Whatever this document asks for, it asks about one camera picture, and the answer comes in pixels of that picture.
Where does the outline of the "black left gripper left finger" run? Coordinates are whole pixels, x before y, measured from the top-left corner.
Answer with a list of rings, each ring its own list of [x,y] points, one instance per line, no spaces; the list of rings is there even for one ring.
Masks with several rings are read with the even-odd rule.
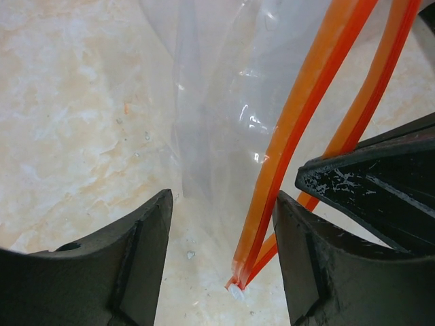
[[[2,325],[153,325],[173,212],[164,189],[55,251],[1,251]]]

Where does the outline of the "clear zip bag orange zipper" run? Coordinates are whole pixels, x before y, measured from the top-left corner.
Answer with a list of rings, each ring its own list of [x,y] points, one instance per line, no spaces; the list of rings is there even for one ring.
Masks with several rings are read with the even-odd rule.
[[[240,230],[227,289],[239,295],[277,252],[277,193],[313,114],[379,10],[381,39],[326,154],[355,146],[396,66],[420,1],[142,1],[173,59],[163,116],[182,194]]]

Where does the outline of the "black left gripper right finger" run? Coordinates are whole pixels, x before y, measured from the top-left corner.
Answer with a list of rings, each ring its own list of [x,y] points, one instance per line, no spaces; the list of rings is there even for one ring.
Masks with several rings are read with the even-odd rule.
[[[433,325],[434,257],[368,242],[280,192],[273,224],[292,325]]]

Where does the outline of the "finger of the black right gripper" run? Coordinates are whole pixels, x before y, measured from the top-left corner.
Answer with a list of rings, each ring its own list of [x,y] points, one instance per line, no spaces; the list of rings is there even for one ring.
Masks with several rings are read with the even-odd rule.
[[[395,250],[434,254],[434,114],[300,167],[295,186]]]

